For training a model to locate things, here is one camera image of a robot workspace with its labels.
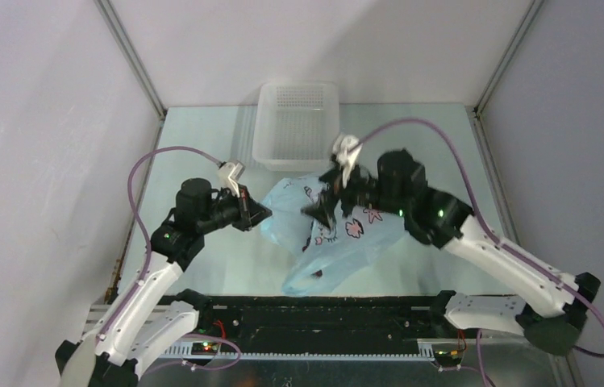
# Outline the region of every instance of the table surface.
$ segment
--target table surface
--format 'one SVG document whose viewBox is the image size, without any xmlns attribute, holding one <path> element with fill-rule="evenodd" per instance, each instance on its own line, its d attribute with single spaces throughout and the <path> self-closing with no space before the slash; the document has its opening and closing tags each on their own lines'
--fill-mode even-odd
<svg viewBox="0 0 604 387">
<path fill-rule="evenodd" d="M 470 176 L 481 212 L 490 226 L 501 230 L 485 167 L 477 148 L 466 109 L 461 104 L 357 104 L 340 107 L 344 133 L 363 136 L 393 119 L 420 117 L 442 127 Z M 159 148 L 184 145 L 221 159 L 242 160 L 247 169 L 240 178 L 251 195 L 261 200 L 283 177 L 306 173 L 271 172 L 252 159 L 252 134 L 256 106 L 174 107 L 169 109 Z M 423 163 L 431 186 L 468 202 L 460 173 L 450 151 L 437 134 L 426 127 L 403 125 L 381 133 L 366 144 L 359 163 L 375 172 L 383 152 L 406 148 Z M 174 206 L 181 183 L 203 177 L 219 186 L 214 165 L 191 152 L 166 152 L 156 157 L 145 187 L 140 216 L 147 228 L 156 229 Z M 191 288 L 206 294 L 282 295 L 281 284 L 295 258 L 269 242 L 258 230 L 240 232 L 231 227 L 205 238 L 205 248 L 167 293 Z M 120 289 L 132 279 L 144 258 L 144 240 L 137 225 L 131 236 Z M 513 293 L 501 282 L 468 261 L 425 247 L 406 236 L 389 248 L 373 265 L 352 274 L 332 296 L 381 296 L 437 294 L 454 289 L 468 294 Z"/>
</svg>

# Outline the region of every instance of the printed pattern on bag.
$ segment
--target printed pattern on bag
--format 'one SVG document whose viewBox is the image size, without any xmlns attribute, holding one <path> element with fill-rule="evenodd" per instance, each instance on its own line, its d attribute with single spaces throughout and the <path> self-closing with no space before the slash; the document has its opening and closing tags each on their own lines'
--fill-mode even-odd
<svg viewBox="0 0 604 387">
<path fill-rule="evenodd" d="M 347 232 L 347 235 L 359 239 L 364 234 L 364 225 L 358 219 L 353 218 L 351 222 L 344 224 L 344 230 Z"/>
</svg>

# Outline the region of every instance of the light blue plastic bag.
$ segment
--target light blue plastic bag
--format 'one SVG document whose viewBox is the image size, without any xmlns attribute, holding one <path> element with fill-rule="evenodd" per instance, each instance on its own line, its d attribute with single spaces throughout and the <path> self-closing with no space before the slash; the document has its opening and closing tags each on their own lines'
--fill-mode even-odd
<svg viewBox="0 0 604 387">
<path fill-rule="evenodd" d="M 323 188 L 318 175 L 283 179 L 261 201 L 273 212 L 259 225 L 261 233 L 297 257 L 282 285 L 286 295 L 330 293 L 406 234 L 402 218 L 362 207 L 342 218 L 338 205 L 333 230 L 301 214 Z"/>
</svg>

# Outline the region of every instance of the purple cable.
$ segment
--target purple cable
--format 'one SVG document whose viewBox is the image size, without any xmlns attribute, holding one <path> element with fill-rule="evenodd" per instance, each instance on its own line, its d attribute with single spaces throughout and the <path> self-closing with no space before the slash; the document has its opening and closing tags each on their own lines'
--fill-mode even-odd
<svg viewBox="0 0 604 387">
<path fill-rule="evenodd" d="M 205 158 L 207 158 L 209 161 L 211 161 L 212 163 L 214 163 L 216 165 L 221 165 L 221 161 L 219 159 L 213 157 L 212 155 L 210 155 L 206 152 L 200 151 L 199 149 L 195 149 L 195 148 L 191 148 L 191 147 L 182 147 L 182 146 L 156 149 L 152 152 L 149 152 L 147 155 L 140 157 L 140 160 L 138 160 L 135 163 L 135 165 L 133 165 L 133 168 L 131 169 L 131 173 L 128 174 L 128 183 L 127 183 L 128 203 L 131 204 L 131 211 L 133 212 L 133 219 L 135 219 L 135 221 L 138 223 L 138 227 L 140 227 L 140 231 L 142 231 L 143 238 L 145 239 L 145 261 L 143 262 L 143 267 L 140 270 L 140 276 L 138 277 L 138 281 L 144 281 L 145 277 L 148 274 L 148 268 L 150 266 L 150 256 L 152 255 L 152 245 L 150 244 L 150 235 L 148 233 L 148 229 L 145 227 L 145 223 L 143 223 L 143 220 L 140 218 L 140 213 L 138 212 L 138 206 L 135 205 L 135 199 L 133 198 L 133 177 L 135 176 L 135 173 L 138 171 L 138 168 L 140 168 L 140 166 L 147 159 L 150 159 L 150 158 L 154 157 L 155 155 L 158 155 L 159 153 L 164 153 L 164 152 L 169 152 L 169 151 L 194 152 L 194 153 L 199 154 L 200 156 L 204 156 Z M 131 287 L 131 290 L 126 294 L 126 297 L 124 297 L 123 300 L 120 302 L 119 307 L 116 308 L 116 310 L 107 319 L 107 321 L 104 322 L 104 324 L 102 325 L 102 328 L 100 328 L 100 331 L 97 334 L 97 338 L 96 338 L 96 341 L 98 343 L 100 340 L 100 335 L 105 335 L 107 333 L 111 324 L 117 319 L 119 314 L 121 314 L 121 311 L 126 306 L 126 304 L 128 304 L 129 300 L 131 300 L 131 298 L 133 297 L 135 292 L 138 291 L 138 288 L 140 287 L 138 285 L 138 281 L 133 282 L 133 286 Z"/>
<path fill-rule="evenodd" d="M 373 131 L 371 131 L 370 133 L 368 133 L 367 136 L 365 136 L 363 139 L 360 139 L 359 143 L 357 145 L 355 145 L 353 148 L 349 149 L 349 151 L 352 152 L 359 145 L 364 144 L 364 143 L 370 141 L 373 137 L 375 137 L 380 132 L 385 131 L 387 129 L 390 129 L 391 127 L 396 127 L 397 125 L 402 125 L 404 123 L 417 123 L 417 124 L 420 124 L 420 125 L 424 125 L 425 127 L 429 127 L 434 132 L 436 132 L 439 135 L 439 137 L 441 137 L 444 140 L 444 142 L 449 147 L 449 150 L 453 154 L 454 159 L 456 160 L 456 164 L 458 165 L 458 169 L 460 170 L 461 177 L 463 177 L 463 182 L 465 184 L 465 190 L 468 192 L 468 196 L 470 197 L 470 204 L 473 207 L 473 212 L 474 212 L 474 214 L 475 214 L 475 216 L 477 218 L 477 221 L 480 223 L 480 226 L 482 227 L 482 230 L 487 234 L 487 236 L 489 237 L 489 239 L 492 240 L 494 242 L 494 244 L 499 245 L 500 244 L 499 242 L 501 241 L 501 239 L 499 237 L 497 237 L 491 231 L 491 228 L 489 228 L 489 225 L 487 224 L 487 222 L 485 221 L 485 219 L 482 217 L 482 213 L 480 212 L 480 207 L 477 204 L 477 199 L 475 198 L 475 194 L 473 192 L 473 186 L 470 184 L 470 179 L 468 177 L 468 174 L 465 172 L 465 168 L 463 166 L 463 161 L 460 159 L 460 155 L 456 151 L 456 148 L 454 148 L 453 142 L 452 142 L 451 138 L 441 128 L 439 128 L 434 123 L 432 123 L 432 122 L 430 122 L 430 121 L 428 121 L 426 119 L 419 119 L 419 118 L 416 118 L 416 117 L 405 118 L 405 119 L 395 119 L 394 121 L 390 121 L 390 122 L 388 122 L 388 123 L 386 123 L 384 125 L 381 125 L 378 128 L 376 128 Z M 596 317 L 596 319 L 598 320 L 598 322 L 601 323 L 601 326 L 603 327 L 603 330 L 604 330 L 604 316 L 603 316 L 603 314 L 601 314 L 601 312 L 596 308 L 596 306 L 594 304 L 592 304 L 591 302 L 589 302 L 589 300 L 587 300 L 586 298 L 584 298 L 584 296 L 582 296 L 581 294 L 579 294 L 575 289 L 573 289 L 570 286 L 564 284 L 560 280 L 559 277 L 556 277 L 553 273 L 549 272 L 545 268 L 542 268 L 537 263 L 535 263 L 533 260 L 527 258 L 521 252 L 519 252 L 519 251 L 515 250 L 514 248 L 512 248 L 510 246 L 507 246 L 505 244 L 502 244 L 501 247 L 504 250 L 506 250 L 507 252 L 509 252 L 515 258 L 518 258 L 524 264 L 529 265 L 531 268 L 533 268 L 537 272 L 539 272 L 542 275 L 546 276 L 549 280 L 551 280 L 552 282 L 554 282 L 556 285 L 562 286 L 562 289 L 565 289 L 568 293 L 570 293 L 573 297 L 575 297 L 579 302 L 581 302 L 589 310 L 591 310 L 591 313 L 594 314 L 594 316 Z M 579 351 L 579 352 L 582 352 L 582 353 L 584 353 L 586 355 L 589 355 L 589 356 L 604 358 L 604 353 L 592 352 L 592 351 L 590 351 L 588 349 L 584 349 L 583 347 L 578 347 L 578 346 L 575 346 L 574 349 L 577 350 L 577 351 Z"/>
<path fill-rule="evenodd" d="M 477 337 L 475 338 L 475 347 L 477 349 L 477 363 L 480 365 L 480 374 L 482 374 L 482 381 L 485 382 L 485 387 L 491 387 L 494 383 L 487 383 L 488 377 L 485 373 L 485 362 L 482 360 L 482 329 L 477 330 Z"/>
<path fill-rule="evenodd" d="M 237 356 L 235 357 L 235 359 L 232 362 L 230 362 L 226 365 L 219 365 L 218 367 L 205 367 L 203 365 L 197 365 L 197 364 L 190 363 L 188 360 L 168 361 L 166 363 L 162 363 L 162 364 L 156 365 L 156 366 L 148 369 L 145 372 L 145 375 L 149 375 L 150 373 L 157 372 L 162 368 L 170 367 L 173 365 L 189 365 L 191 368 L 194 367 L 195 369 L 203 369 L 205 371 L 219 371 L 219 370 L 230 368 L 230 367 L 236 365 L 237 362 L 239 362 L 240 359 L 242 358 L 242 351 L 240 350 L 240 347 L 238 347 L 235 343 L 233 343 L 230 340 L 221 339 L 220 337 L 212 337 L 212 336 L 205 336 L 205 335 L 198 335 L 198 334 L 185 335 L 185 336 L 183 336 L 183 338 L 184 339 L 199 339 L 201 341 L 211 341 L 211 342 L 226 344 L 227 346 L 230 346 L 231 348 L 235 349 L 235 352 L 237 352 Z"/>
</svg>

